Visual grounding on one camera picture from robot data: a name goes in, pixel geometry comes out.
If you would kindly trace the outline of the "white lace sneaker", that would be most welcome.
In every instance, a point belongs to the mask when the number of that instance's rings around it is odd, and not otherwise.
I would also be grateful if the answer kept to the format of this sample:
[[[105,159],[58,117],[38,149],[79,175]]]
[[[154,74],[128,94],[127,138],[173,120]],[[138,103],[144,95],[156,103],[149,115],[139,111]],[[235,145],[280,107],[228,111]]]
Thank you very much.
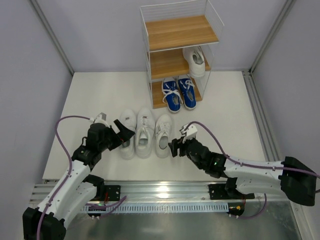
[[[169,137],[172,132],[172,119],[161,115],[155,124],[155,152],[159,158],[166,158],[170,153]]]
[[[201,79],[205,76],[205,58],[200,46],[185,47],[182,55],[189,66],[189,73],[194,79]]]

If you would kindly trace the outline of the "blue canvas sneaker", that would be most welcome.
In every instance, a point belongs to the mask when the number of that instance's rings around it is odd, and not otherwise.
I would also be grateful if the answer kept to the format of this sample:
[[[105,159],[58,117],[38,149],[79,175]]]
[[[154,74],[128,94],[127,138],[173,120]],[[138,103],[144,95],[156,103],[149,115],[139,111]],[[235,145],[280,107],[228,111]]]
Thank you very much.
[[[184,106],[188,110],[193,110],[197,105],[195,85],[193,81],[187,74],[185,74],[177,77],[177,83],[179,90],[182,93]]]
[[[167,104],[167,108],[172,113],[178,113],[183,103],[178,85],[173,77],[164,78],[161,84],[163,93],[162,101]]]

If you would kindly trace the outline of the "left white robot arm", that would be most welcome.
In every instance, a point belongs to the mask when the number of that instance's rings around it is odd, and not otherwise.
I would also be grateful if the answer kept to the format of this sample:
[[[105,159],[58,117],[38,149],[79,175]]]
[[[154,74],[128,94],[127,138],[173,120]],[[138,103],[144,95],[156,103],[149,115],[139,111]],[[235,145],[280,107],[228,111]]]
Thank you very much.
[[[103,197],[105,181],[92,175],[105,150],[112,151],[134,136],[134,131],[119,120],[114,121],[118,132],[97,117],[81,140],[81,145],[68,154],[65,173],[37,207],[28,207],[22,215],[25,240],[63,240],[76,215],[91,200]]]

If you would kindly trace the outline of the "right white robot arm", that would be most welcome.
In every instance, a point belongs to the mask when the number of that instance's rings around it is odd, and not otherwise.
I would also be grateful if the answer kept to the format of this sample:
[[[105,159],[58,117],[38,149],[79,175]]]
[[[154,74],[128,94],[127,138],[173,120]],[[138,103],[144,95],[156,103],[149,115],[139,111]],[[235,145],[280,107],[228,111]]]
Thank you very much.
[[[207,175],[225,178],[225,190],[232,199],[251,194],[285,194],[296,204],[315,205],[315,172],[294,157],[287,156],[284,161],[253,163],[212,152],[195,138],[173,139],[168,146],[173,157],[187,157]]]

